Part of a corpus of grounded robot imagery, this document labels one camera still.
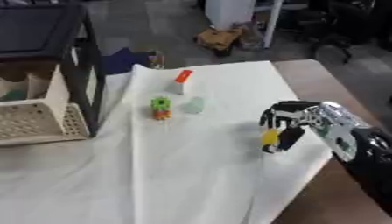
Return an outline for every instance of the chair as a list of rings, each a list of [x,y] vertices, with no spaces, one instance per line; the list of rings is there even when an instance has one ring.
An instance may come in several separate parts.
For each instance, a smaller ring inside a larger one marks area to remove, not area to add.
[[[299,19],[303,37],[315,39],[311,45],[311,58],[317,58],[321,47],[335,46],[345,55],[343,63],[349,62],[352,58],[350,47],[364,44],[371,38],[367,27],[373,1],[311,0],[309,10]]]

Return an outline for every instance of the small box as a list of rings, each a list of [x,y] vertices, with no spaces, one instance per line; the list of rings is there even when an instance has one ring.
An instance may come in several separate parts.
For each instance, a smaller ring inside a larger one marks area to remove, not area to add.
[[[186,82],[192,74],[191,70],[182,71],[170,86],[170,90],[174,94],[184,95],[186,91]]]

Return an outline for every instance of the white basket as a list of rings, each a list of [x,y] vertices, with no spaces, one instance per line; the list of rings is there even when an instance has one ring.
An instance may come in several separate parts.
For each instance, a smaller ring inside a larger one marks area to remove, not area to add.
[[[0,102],[0,145],[88,138],[88,128],[57,67],[45,97]]]

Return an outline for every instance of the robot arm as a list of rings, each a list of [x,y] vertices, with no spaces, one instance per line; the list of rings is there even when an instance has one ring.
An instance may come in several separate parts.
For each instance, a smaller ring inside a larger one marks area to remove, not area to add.
[[[287,151],[310,127],[368,196],[392,216],[392,138],[334,102],[280,101],[259,124],[262,150]]]

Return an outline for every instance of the white tablecloth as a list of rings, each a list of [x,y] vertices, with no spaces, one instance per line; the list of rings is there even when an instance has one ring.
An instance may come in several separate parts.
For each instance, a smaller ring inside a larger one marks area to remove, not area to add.
[[[96,138],[0,149],[0,223],[133,223],[129,77],[108,77]]]
[[[311,132],[287,153],[258,149],[257,120],[293,99],[270,63],[193,67],[201,115],[150,119],[153,95],[179,70],[108,77],[96,138],[0,151],[0,223],[269,223],[328,160]]]
[[[311,131],[285,153],[260,151],[261,113],[296,96],[269,62],[189,67],[185,95],[167,87],[181,69],[138,66],[132,107],[137,224],[270,223],[329,159]],[[151,119],[150,100],[172,99],[172,119]],[[199,115],[183,112],[203,97]]]

